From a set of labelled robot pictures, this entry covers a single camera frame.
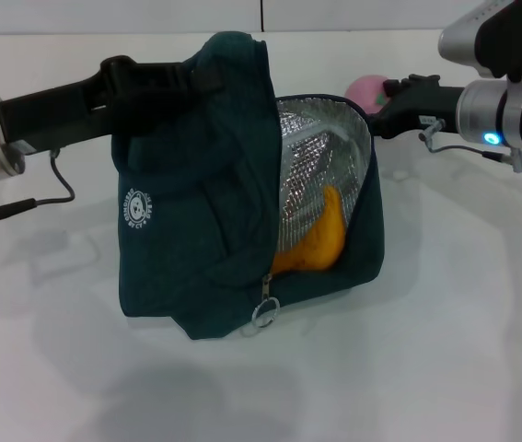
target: white surface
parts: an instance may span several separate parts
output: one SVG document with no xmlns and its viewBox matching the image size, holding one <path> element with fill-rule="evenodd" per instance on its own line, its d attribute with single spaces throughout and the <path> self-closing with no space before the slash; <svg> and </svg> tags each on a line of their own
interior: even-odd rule
<svg viewBox="0 0 522 442">
<path fill-rule="evenodd" d="M 265 30 L 442 29 L 483 0 L 264 0 Z"/>
<path fill-rule="evenodd" d="M 259 0 L 0 0 L 0 34 L 261 30 Z"/>
<path fill-rule="evenodd" d="M 342 94 L 372 73 L 473 79 L 435 55 L 437 35 L 262 37 L 278 94 Z M 180 60 L 205 39 L 0 37 L 0 95 L 79 80 L 118 53 Z M 286 308 L 254 338 L 195 343 L 172 320 L 120 312 L 108 142 L 63 151 L 77 201 L 0 223 L 0 441 L 522 441 L 522 175 L 431 156 L 415 134 L 378 143 L 378 279 Z M 61 192 L 36 156 L 0 203 Z"/>
</svg>

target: white table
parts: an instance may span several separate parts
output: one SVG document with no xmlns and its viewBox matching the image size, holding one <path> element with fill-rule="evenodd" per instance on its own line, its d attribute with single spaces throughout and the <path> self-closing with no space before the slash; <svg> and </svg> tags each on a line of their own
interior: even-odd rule
<svg viewBox="0 0 522 442">
<path fill-rule="evenodd" d="M 437 31 L 263 34 L 278 95 L 343 94 L 358 76 L 465 85 Z M 3 99 L 128 54 L 178 61 L 207 35 L 0 37 Z M 447 135 L 440 142 L 458 141 Z M 381 275 L 287 308 L 254 338 L 191 342 L 117 299 L 109 139 L 66 148 L 78 198 L 0 223 L 0 441 L 522 441 L 522 175 L 415 134 L 377 142 Z M 46 156 L 0 204 L 61 194 Z"/>
</svg>

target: blue led light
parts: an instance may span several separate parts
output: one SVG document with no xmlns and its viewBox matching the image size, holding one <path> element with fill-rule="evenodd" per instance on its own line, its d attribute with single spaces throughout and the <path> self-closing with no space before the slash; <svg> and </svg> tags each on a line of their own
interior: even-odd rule
<svg viewBox="0 0 522 442">
<path fill-rule="evenodd" d="M 489 145 L 499 145 L 501 143 L 500 135 L 494 134 L 493 132 L 488 132 L 483 135 L 483 139 Z"/>
</svg>

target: metal zipper ring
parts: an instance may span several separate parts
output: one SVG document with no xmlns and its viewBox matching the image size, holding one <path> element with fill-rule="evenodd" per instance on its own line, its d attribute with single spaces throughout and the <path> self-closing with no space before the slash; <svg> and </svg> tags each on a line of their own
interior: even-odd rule
<svg viewBox="0 0 522 442">
<path fill-rule="evenodd" d="M 259 316 L 259 312 L 261 311 L 261 308 L 269 302 L 273 302 L 275 305 L 275 310 L 273 311 L 273 315 L 267 321 L 266 324 L 258 324 L 257 319 Z M 262 302 L 252 312 L 252 320 L 250 321 L 252 323 L 252 327 L 254 327 L 257 330 L 266 329 L 267 327 L 269 327 L 271 324 L 273 324 L 275 322 L 275 320 L 277 319 L 277 316 L 279 316 L 279 311 L 281 311 L 281 303 L 279 302 L 279 299 L 277 299 L 276 297 L 267 297 L 267 298 L 263 299 Z"/>
</svg>

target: bag handle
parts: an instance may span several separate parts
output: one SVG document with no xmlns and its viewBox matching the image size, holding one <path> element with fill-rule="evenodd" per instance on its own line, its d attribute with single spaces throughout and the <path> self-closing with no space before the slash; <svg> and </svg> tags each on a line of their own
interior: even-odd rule
<svg viewBox="0 0 522 442">
<path fill-rule="evenodd" d="M 241 156 L 233 140 L 212 143 L 207 151 L 187 167 L 172 172 L 136 172 L 128 166 L 130 139 L 113 137 L 111 155 L 113 164 L 130 186 L 151 194 L 171 194 L 195 187 L 220 170 L 233 164 Z"/>
</svg>

